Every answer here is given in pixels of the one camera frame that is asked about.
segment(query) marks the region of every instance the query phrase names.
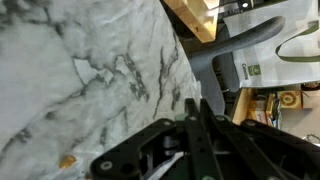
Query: cardboard box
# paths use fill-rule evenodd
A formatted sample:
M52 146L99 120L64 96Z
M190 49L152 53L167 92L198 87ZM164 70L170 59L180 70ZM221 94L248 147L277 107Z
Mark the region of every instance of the cardboard box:
M282 123L282 114L280 109L280 101L278 99L274 100L272 113L273 113L272 124L275 128L280 129L281 123Z
M268 124L265 110L266 110L266 101L251 100L249 102L247 118L259 121L263 124Z
M274 105L275 105L275 95L269 94L267 107L266 107L266 116L267 116L267 124L271 127L274 127L272 124L272 120L274 120Z

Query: label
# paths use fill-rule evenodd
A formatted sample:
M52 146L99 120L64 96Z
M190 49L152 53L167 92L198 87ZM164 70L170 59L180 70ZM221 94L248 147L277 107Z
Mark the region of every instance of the label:
M248 71L247 71L247 65L246 64L242 64L242 70L243 70L243 75L244 75L244 79L248 80L249 79L249 75L248 75Z
M263 124L268 124L268 123L267 123L267 119L266 119L266 114L265 114L265 112L263 112L263 111L256 111L255 114L256 114L256 119L257 119L257 121L259 121L259 122L261 122L261 123L263 123Z
M248 66L250 76L261 75L260 65Z

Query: black mechanical part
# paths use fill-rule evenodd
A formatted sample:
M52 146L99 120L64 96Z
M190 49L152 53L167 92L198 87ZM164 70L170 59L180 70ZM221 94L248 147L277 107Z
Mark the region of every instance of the black mechanical part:
M253 0L238 0L240 12L252 10L254 7Z
M320 148L253 120L234 125L201 100L185 101L184 121L160 119L91 164L94 180L148 179L184 155L161 179L319 180Z

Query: screw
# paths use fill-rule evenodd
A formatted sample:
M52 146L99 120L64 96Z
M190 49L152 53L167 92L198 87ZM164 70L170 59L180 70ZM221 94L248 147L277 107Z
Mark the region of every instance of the screw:
M196 121L196 120L197 120L197 118L195 118L194 116L190 116L189 119L190 119L191 121Z
M215 180L215 179L211 176L203 176L202 180Z
M169 121L165 121L163 124L166 125L166 126L170 126L171 125L171 123Z
M256 125L256 123L253 121L247 121L246 123L248 126L255 126Z
M221 117L221 116L216 116L216 118L217 118L218 121L224 121L225 120L225 118Z
M243 4L242 4L242 7L244 7L244 8L246 8L246 7L248 7L248 6L249 6L248 3L243 3Z
M100 168L104 171L107 171L112 168L112 162L111 161L105 161L101 163Z

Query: gray marble veining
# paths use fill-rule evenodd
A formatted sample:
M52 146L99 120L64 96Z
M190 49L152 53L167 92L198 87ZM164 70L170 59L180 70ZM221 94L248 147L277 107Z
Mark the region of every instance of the gray marble veining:
M84 179L91 161L200 98L157 0L0 0L0 175ZM64 156L77 161L60 169Z

